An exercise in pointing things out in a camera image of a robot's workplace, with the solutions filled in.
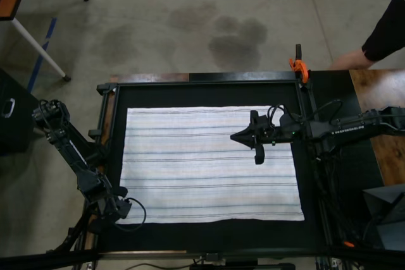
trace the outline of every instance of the black cabinet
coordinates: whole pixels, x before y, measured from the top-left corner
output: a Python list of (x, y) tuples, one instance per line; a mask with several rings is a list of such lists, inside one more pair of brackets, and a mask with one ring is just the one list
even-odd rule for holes
[(0, 154), (28, 148), (37, 106), (38, 100), (0, 69)]

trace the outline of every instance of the concrete floor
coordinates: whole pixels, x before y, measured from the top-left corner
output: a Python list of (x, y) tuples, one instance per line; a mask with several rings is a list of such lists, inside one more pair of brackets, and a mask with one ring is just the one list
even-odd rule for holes
[[(60, 99), (84, 134), (97, 124), (96, 85), (110, 75), (167, 72), (289, 70), (296, 43), (312, 70), (359, 48), (390, 0), (23, 0), (19, 21), (44, 42), (72, 82), (47, 63), (33, 94)], [(0, 66), (27, 86), (37, 53), (7, 22), (0, 23)], [(376, 68), (402, 68), (399, 51)], [(76, 178), (43, 138), (29, 151), (0, 157), (0, 254), (36, 254), (59, 245), (80, 217)], [(189, 261), (161, 262), (161, 265)], [(313, 259), (296, 259), (313, 269)], [(124, 269), (132, 262), (102, 262)]]

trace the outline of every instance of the white towel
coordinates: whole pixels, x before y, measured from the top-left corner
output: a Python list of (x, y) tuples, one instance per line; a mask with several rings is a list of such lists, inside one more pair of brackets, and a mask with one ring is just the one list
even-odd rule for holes
[[(304, 220), (290, 145), (266, 145), (257, 166), (255, 151), (230, 139), (248, 126), (251, 110), (268, 108), (128, 109), (120, 185), (145, 206), (146, 222)], [(142, 219), (133, 203), (119, 223)]]

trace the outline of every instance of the black table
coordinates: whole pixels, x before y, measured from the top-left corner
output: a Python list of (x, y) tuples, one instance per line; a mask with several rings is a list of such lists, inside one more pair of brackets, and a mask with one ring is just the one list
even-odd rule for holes
[[(347, 71), (312, 72), (312, 96), (308, 90), (299, 88), (293, 72), (132, 75), (113, 81), (122, 83), (113, 85), (114, 91), (104, 92), (99, 128), (104, 129), (101, 140), (108, 141), (113, 147), (106, 174), (114, 187), (120, 181), (129, 107), (259, 106), (282, 103), (294, 113), (310, 114), (314, 105), (320, 107), (332, 99), (341, 99), (344, 105), (339, 115), (361, 112)], [(330, 116), (330, 111), (325, 111), (321, 116)], [(132, 257), (139, 258), (186, 258), (206, 252), (218, 252), (228, 257), (320, 255), (328, 246), (340, 245), (340, 239), (335, 232), (331, 232), (333, 218), (325, 214), (318, 199), (305, 146), (302, 142), (294, 142), (292, 151), (305, 221), (234, 219), (202, 224), (145, 224), (133, 235), (116, 229), (99, 235), (97, 240), (87, 235), (86, 248), (96, 246), (99, 251), (111, 254), (131, 252)], [(361, 190), (383, 186), (370, 141), (346, 147), (342, 156), (340, 194), (346, 212), (359, 225), (366, 225), (370, 217)]]

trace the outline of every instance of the black mat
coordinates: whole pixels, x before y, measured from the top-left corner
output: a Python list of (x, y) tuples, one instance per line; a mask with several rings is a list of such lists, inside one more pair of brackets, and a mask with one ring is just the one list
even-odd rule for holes
[[(196, 82), (199, 80), (218, 81), (221, 80), (220, 77), (215, 74), (202, 74), (194, 75), (192, 79)], [(356, 114), (360, 111), (347, 72), (333, 75), (316, 72), (313, 73), (313, 81), (316, 84), (314, 90), (318, 106), (339, 97), (345, 101), (342, 115)], [(119, 184), (127, 108), (129, 107), (260, 106), (279, 103), (286, 104), (292, 112), (299, 113), (294, 84), (214, 83), (208, 85), (194, 83), (122, 86), (119, 91), (114, 134), (111, 140), (113, 150), (109, 157), (108, 178), (113, 186)], [(358, 174), (366, 172), (367, 179), (371, 180), (368, 184), (372, 184), (379, 171), (375, 158), (373, 158), (370, 142), (359, 144), (353, 149), (356, 151), (358, 162), (361, 159), (371, 159), (371, 161), (370, 164), (362, 162), (356, 165), (354, 170), (351, 169), (350, 164), (347, 167), (357, 177)], [(292, 145), (292, 151), (305, 221), (228, 220), (203, 224), (146, 224), (133, 235), (113, 228), (100, 235), (97, 247), (107, 251), (188, 250), (202, 252), (256, 248), (322, 248), (325, 246), (325, 241), (316, 199), (316, 187), (311, 168), (308, 166), (305, 147), (302, 143), (296, 142)], [(352, 191), (352, 194), (355, 193), (357, 199), (358, 183), (353, 187), (350, 181), (347, 181), (347, 185), (342, 186), (342, 191), (346, 190)]]

